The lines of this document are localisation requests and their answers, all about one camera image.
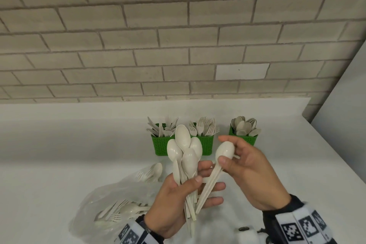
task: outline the white table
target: white table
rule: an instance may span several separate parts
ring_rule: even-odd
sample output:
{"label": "white table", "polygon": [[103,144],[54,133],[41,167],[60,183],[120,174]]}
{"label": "white table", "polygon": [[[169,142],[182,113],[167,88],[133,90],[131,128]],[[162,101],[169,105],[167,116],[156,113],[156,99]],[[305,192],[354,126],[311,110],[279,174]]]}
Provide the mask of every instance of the white table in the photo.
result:
{"label": "white table", "polygon": [[[300,116],[307,101],[235,101],[239,108],[233,106],[232,100],[226,101],[226,105],[216,100],[129,103],[116,118],[110,117],[111,105],[102,104],[88,108],[63,108],[59,104],[41,109],[38,105],[0,107],[1,243],[82,243],[68,233],[68,222],[83,198],[96,187],[117,182],[161,159],[154,155],[151,139],[144,131],[145,117],[154,119],[154,112],[155,116],[168,112],[174,117],[174,112],[167,108],[149,109],[167,103],[180,110],[192,104],[200,108],[206,103],[206,114],[217,117],[221,134],[228,130],[230,117],[239,112],[256,116],[263,129],[256,146],[267,155],[288,191],[318,210],[338,243],[364,243],[366,185]],[[100,112],[105,106],[108,112],[98,116],[95,110]],[[138,112],[129,112],[130,106],[138,108]],[[219,114],[223,106],[226,113]],[[52,115],[55,110],[64,114]],[[77,118],[78,110],[88,111],[89,115],[79,113]],[[201,112],[197,110],[190,116],[200,116]],[[187,121],[187,113],[185,116],[182,119]],[[201,211],[197,237],[189,239],[184,227],[170,242],[235,243],[235,228],[263,227],[261,212],[251,207],[232,179],[224,174],[222,181],[227,184],[221,193],[225,202],[215,209]]]}

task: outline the green basket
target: green basket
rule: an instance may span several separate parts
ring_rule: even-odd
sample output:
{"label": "green basket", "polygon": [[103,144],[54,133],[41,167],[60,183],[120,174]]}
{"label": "green basket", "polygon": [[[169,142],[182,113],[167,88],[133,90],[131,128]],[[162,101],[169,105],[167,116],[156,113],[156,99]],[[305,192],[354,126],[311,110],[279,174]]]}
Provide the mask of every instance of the green basket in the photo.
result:
{"label": "green basket", "polygon": [[233,129],[232,129],[232,126],[230,125],[230,131],[229,131],[229,135],[234,135],[236,137],[240,137],[240,138],[243,138],[246,142],[248,142],[249,144],[251,144],[252,146],[254,146],[254,143],[258,137],[257,136],[238,136],[238,135],[235,135],[234,132],[233,132]]}
{"label": "green basket", "polygon": [[[202,144],[202,155],[211,155],[213,136],[197,136],[197,138],[201,141]],[[175,139],[175,135],[173,135],[172,137],[153,137],[151,135],[151,139],[153,140],[155,154],[158,156],[167,156],[168,141],[170,139]]]}

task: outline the black sleeve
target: black sleeve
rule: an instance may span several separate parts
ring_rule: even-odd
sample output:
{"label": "black sleeve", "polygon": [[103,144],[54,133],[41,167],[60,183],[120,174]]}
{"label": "black sleeve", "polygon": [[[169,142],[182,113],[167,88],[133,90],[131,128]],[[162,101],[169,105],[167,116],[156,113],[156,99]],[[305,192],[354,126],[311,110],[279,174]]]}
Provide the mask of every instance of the black sleeve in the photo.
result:
{"label": "black sleeve", "polygon": [[[304,206],[304,203],[299,200],[298,197],[291,195],[291,201],[288,205],[277,210],[263,211],[263,223],[266,228],[266,232],[269,235],[273,244],[287,244],[286,237],[283,235],[280,225],[277,222],[276,215],[281,213],[293,212]],[[332,239],[329,244],[337,244]]]}

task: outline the right hand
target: right hand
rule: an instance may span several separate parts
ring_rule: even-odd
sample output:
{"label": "right hand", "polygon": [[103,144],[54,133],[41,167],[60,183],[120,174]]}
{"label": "right hand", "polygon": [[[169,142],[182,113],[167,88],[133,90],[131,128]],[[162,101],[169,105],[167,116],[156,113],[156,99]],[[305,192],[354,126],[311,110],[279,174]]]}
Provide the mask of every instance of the right hand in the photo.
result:
{"label": "right hand", "polygon": [[240,159],[218,158],[220,166],[231,175],[248,201],[259,210],[280,209],[291,201],[291,196],[282,185],[266,156],[240,137],[221,135],[221,142],[235,145],[235,154]]}

